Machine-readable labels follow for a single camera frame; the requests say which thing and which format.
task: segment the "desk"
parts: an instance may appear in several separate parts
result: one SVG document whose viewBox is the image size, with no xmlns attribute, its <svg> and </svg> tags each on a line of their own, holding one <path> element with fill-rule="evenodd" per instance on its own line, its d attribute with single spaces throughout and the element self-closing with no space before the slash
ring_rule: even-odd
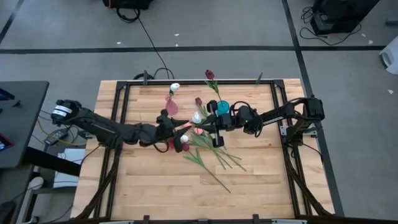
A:
<svg viewBox="0 0 398 224">
<path fill-rule="evenodd" d="M 303 96 L 300 80 L 283 81 L 288 99 Z M 206 85 L 175 82 L 182 84 L 173 98 L 179 107 L 178 114 L 174 116 L 176 119 L 191 118 L 196 110 L 196 97 L 201 97 L 203 102 L 218 98 Z M 247 85 L 220 85 L 221 97 L 230 103 L 246 101 L 259 113 L 274 109 L 271 86 L 254 85 L 254 82 L 250 80 Z M 155 124 L 156 117 L 165 106 L 164 96 L 169 92 L 169 85 L 142 86 L 140 83 L 142 81 L 129 90 L 126 123 Z M 116 84 L 117 81 L 101 82 L 96 113 L 111 117 Z M 124 91 L 119 105 L 122 105 Z M 277 97 L 281 105 L 281 94 Z M 116 121 L 120 121 L 121 114 L 119 106 Z M 184 159 L 182 156 L 186 156 L 186 152 L 177 154 L 170 150 L 161 154 L 153 147 L 125 144 L 119 161 L 111 219 L 142 220 L 144 215 L 150 215 L 151 220 L 250 219 L 253 214 L 259 214 L 260 218 L 293 218 L 278 125 L 264 126 L 259 138 L 244 134 L 242 130 L 222 132 L 221 135 L 228 152 L 242 158 L 241 164 L 247 172 L 237 166 L 224 170 L 214 154 L 204 150 L 200 152 L 207 168 L 217 175 L 231 193 L 225 191 L 202 167 Z M 317 148 L 317 140 L 309 136 L 304 137 L 304 143 Z M 96 145 L 95 140 L 89 141 L 86 153 L 90 153 Z M 299 151 L 308 188 L 333 213 L 319 154 L 305 146 L 299 147 Z M 103 156 L 104 150 L 97 150 L 82 165 L 71 217 L 78 215 L 96 192 Z M 297 186 L 296 190 L 300 211 L 304 213 L 301 192 Z M 107 198 L 108 193 L 105 192 L 101 216 L 105 214 Z"/>
<path fill-rule="evenodd" d="M 48 87 L 49 83 L 44 81 L 0 82 L 0 88 L 21 101 L 18 107 L 12 107 L 15 101 L 0 101 L 0 108 L 3 109 L 0 113 L 0 133 L 14 143 L 0 152 L 0 203 L 12 200 L 26 190 L 34 165 L 79 174 L 78 164 L 28 146 Z M 16 210 L 11 223 L 17 220 L 24 195 L 14 200 Z"/>
</svg>

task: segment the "black floor stripe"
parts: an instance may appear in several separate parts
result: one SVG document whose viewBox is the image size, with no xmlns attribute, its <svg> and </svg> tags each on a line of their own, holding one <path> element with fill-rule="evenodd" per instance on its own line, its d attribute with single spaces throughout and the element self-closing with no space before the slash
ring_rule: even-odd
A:
<svg viewBox="0 0 398 224">
<path fill-rule="evenodd" d="M 355 51 L 355 50 L 382 50 L 386 46 L 334 46 L 334 47 L 315 47 L 315 46 L 301 46 L 301 51 Z"/>
<path fill-rule="evenodd" d="M 295 53 L 296 53 L 296 56 L 297 56 L 298 66 L 300 68 L 300 72 L 301 72 L 301 76 L 302 76 L 302 80 L 303 80 L 305 94 L 307 96 L 311 96 L 312 95 L 312 88 L 311 88 L 311 84 L 310 84 L 310 78 L 308 77 L 307 68 L 305 67 L 303 54 L 301 53 L 301 50 L 300 50 L 300 44 L 299 44 L 299 40 L 297 38 L 296 30 L 294 28 L 294 24 L 293 24 L 293 20 L 292 20 L 292 15 L 290 13 L 289 5 L 287 4 L 287 0 L 282 0 L 282 3 L 284 5 L 284 9 L 285 9 L 285 15 L 286 15 L 286 18 L 287 18 L 287 25 L 289 26 L 290 35 L 292 36 L 293 45 L 295 47 Z"/>
<path fill-rule="evenodd" d="M 12 22 L 14 21 L 15 17 L 17 16 L 17 12 L 21 8 L 22 3 L 24 3 L 24 0 L 18 1 L 17 5 L 15 6 L 14 10 L 12 11 L 10 17 L 8 18 L 6 25 L 4 25 L 4 27 L 2 28 L 1 33 L 0 33 L 0 44 L 1 44 L 2 40 L 4 40 L 8 30 L 10 29 Z"/>
<path fill-rule="evenodd" d="M 289 26 L 290 35 L 292 36 L 292 42 L 293 42 L 293 45 L 295 47 L 295 53 L 296 53 L 296 56 L 297 56 L 298 66 L 300 68 L 300 72 L 301 72 L 301 76 L 302 76 L 304 91 L 305 91 L 307 96 L 311 96 L 313 94 L 313 92 L 312 92 L 312 88 L 311 88 L 311 84 L 310 84 L 310 79 L 308 77 L 307 68 L 305 66 L 303 54 L 302 54 L 302 51 L 301 51 L 302 48 L 300 47 L 299 40 L 297 38 L 296 30 L 294 28 L 292 15 L 290 13 L 290 9 L 289 9 L 289 5 L 287 3 L 287 0 L 282 0 L 282 4 L 284 6 L 285 15 L 286 15 L 287 23 L 288 23 L 288 26 Z M 324 135 L 322 129 L 318 131 L 318 143 L 319 143 L 319 146 L 320 146 L 320 150 L 321 150 L 322 156 L 324 158 L 323 165 L 325 167 L 326 179 L 327 179 L 327 182 L 328 182 L 329 191 L 330 191 L 331 199 L 333 201 L 333 206 L 334 206 L 334 209 L 335 209 L 335 213 L 337 215 L 343 217 L 344 216 L 343 206 L 341 204 L 341 199 L 340 199 L 340 195 L 339 195 L 339 192 L 338 192 L 337 183 L 336 183 L 336 179 L 335 179 L 335 173 L 333 171 L 333 166 L 331 164 L 329 151 L 328 151 L 328 148 L 327 148 L 327 145 L 326 145 L 325 135 Z"/>
<path fill-rule="evenodd" d="M 386 46 L 341 46 L 341 47 L 316 47 L 316 46 L 197 46 L 197 47 L 157 47 L 159 52 L 199 52 L 199 51 L 294 51 L 297 57 L 300 51 L 361 51 L 382 50 Z M 133 53 L 155 52 L 152 47 L 124 47 L 124 48 L 88 48 L 88 49 L 0 49 L 0 54 L 92 54 L 92 53 Z M 300 71 L 307 73 L 303 63 Z"/>
<path fill-rule="evenodd" d="M 158 52 L 197 51 L 293 51 L 289 46 L 198 46 L 198 47 L 156 47 Z M 82 53 L 125 53 L 155 52 L 153 47 L 92 48 L 92 49 L 0 49 L 0 54 L 82 54 Z"/>
</svg>

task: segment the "teal vase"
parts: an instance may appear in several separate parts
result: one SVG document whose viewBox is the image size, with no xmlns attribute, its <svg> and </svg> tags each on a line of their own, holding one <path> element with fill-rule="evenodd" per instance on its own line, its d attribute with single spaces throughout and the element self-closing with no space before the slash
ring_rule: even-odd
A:
<svg viewBox="0 0 398 224">
<path fill-rule="evenodd" d="M 217 103 L 217 114 L 221 115 L 221 114 L 226 114 L 229 113 L 229 103 L 225 100 L 221 100 Z"/>
</svg>

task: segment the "dark red tulip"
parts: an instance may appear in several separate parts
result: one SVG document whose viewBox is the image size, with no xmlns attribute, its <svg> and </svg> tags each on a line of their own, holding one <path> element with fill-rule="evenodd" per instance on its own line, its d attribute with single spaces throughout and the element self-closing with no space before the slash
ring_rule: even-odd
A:
<svg viewBox="0 0 398 224">
<path fill-rule="evenodd" d="M 214 77 L 215 77 L 214 73 L 210 70 L 206 70 L 205 74 L 206 74 L 206 77 L 210 80 L 214 79 Z"/>
<path fill-rule="evenodd" d="M 197 106 L 201 106 L 201 99 L 199 97 L 196 98 L 195 103 L 197 104 Z"/>
<path fill-rule="evenodd" d="M 189 144 L 187 144 L 187 143 L 182 143 L 182 150 L 188 151 L 188 150 L 189 150 Z"/>
</svg>

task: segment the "pink flower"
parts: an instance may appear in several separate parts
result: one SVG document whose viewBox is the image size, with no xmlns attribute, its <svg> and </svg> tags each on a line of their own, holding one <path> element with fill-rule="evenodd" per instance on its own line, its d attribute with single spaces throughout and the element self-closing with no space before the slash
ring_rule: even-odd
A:
<svg viewBox="0 0 398 224">
<path fill-rule="evenodd" d="M 167 142 L 168 142 L 168 144 L 169 144 L 169 147 L 170 147 L 171 149 L 174 149 L 174 142 L 173 142 L 173 139 L 172 139 L 172 138 L 169 138 L 169 140 L 167 140 Z"/>
<path fill-rule="evenodd" d="M 214 73 L 210 70 L 206 70 L 205 74 L 206 74 L 207 79 L 210 79 L 210 80 L 214 79 L 214 77 L 215 77 Z"/>
<path fill-rule="evenodd" d="M 202 134 L 203 133 L 203 129 L 201 128 L 194 128 L 193 131 L 197 134 Z"/>
</svg>

